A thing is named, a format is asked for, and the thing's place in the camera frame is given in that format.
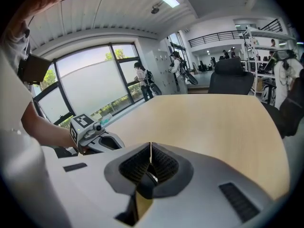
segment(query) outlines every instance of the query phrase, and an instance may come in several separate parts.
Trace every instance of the balcony railing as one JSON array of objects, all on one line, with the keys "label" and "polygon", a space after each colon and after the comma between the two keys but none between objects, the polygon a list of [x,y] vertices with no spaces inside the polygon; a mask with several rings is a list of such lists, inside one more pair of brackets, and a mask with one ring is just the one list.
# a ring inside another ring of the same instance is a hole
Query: balcony railing
[{"label": "balcony railing", "polygon": [[261,30],[268,30],[268,31],[273,31],[273,32],[283,31],[280,21],[278,19],[275,19],[274,21],[270,22],[269,24],[267,24],[266,26],[261,28]]},{"label": "balcony railing", "polygon": [[215,42],[220,40],[243,39],[244,38],[243,32],[244,30],[231,30],[231,31],[214,33],[189,40],[189,43],[191,47],[195,47],[198,45],[207,44],[209,42]]}]

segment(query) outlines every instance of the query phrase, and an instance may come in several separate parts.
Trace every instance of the backpack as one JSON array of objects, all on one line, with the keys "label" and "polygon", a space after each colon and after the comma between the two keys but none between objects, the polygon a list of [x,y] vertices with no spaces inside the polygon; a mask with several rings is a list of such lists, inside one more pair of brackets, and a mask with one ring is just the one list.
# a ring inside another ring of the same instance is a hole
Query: backpack
[{"label": "backpack", "polygon": [[186,61],[180,59],[180,74],[181,75],[186,75],[187,74],[187,63]]},{"label": "backpack", "polygon": [[149,70],[147,70],[146,78],[145,78],[144,82],[147,85],[151,85],[151,84],[154,83],[154,77],[153,77],[152,73]]}]

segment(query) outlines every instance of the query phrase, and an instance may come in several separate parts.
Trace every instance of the wooden table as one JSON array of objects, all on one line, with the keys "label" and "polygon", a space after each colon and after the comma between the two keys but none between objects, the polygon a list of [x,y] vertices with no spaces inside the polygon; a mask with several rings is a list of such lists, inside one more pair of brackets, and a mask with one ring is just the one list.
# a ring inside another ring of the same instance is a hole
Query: wooden table
[{"label": "wooden table", "polygon": [[161,95],[106,129],[125,146],[157,142],[218,158],[274,200],[289,190],[282,139],[254,96]]}]

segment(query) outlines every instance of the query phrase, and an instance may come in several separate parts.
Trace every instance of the greenery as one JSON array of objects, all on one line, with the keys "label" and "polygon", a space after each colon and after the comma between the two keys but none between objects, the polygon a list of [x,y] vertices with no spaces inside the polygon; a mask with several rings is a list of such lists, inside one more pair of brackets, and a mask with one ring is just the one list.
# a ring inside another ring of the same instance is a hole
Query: greenery
[{"label": "greenery", "polygon": [[[130,86],[129,90],[130,90],[130,93],[134,100],[138,100],[138,99],[142,98],[143,94],[141,91],[140,83]],[[128,106],[129,104],[130,104],[129,96],[125,95],[125,96],[111,102],[110,104],[107,104],[104,107],[100,108],[98,111],[91,114],[91,116],[94,116],[95,114],[98,114],[98,113],[101,116],[106,116],[109,113],[113,114],[113,113],[119,111],[120,109]]]},{"label": "greenery", "polygon": [[59,124],[60,127],[64,127],[67,129],[70,129],[70,121],[71,121],[72,116],[64,120],[61,124]]},{"label": "greenery", "polygon": [[52,69],[49,69],[44,76],[43,82],[40,85],[34,85],[34,87],[39,87],[41,91],[49,87],[51,84],[56,82],[56,75]]},{"label": "greenery", "polygon": [[[124,50],[122,50],[122,49],[115,49],[115,55],[116,55],[117,59],[129,58],[129,57],[126,57],[124,55]],[[112,60],[112,59],[113,58],[112,58],[111,52],[105,54],[105,60],[106,61],[109,61],[109,60]]]}]

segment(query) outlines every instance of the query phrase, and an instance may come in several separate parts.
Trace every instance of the chair backrest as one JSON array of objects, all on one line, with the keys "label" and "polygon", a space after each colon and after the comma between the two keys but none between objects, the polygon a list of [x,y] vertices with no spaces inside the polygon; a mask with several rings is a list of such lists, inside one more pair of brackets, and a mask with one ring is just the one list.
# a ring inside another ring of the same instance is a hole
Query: chair backrest
[{"label": "chair backrest", "polygon": [[285,136],[294,136],[304,117],[304,77],[295,79],[292,90],[280,106],[280,113],[285,122]]},{"label": "chair backrest", "polygon": [[211,75],[208,93],[247,95],[253,80],[252,73],[243,71],[240,58],[220,60]]}]

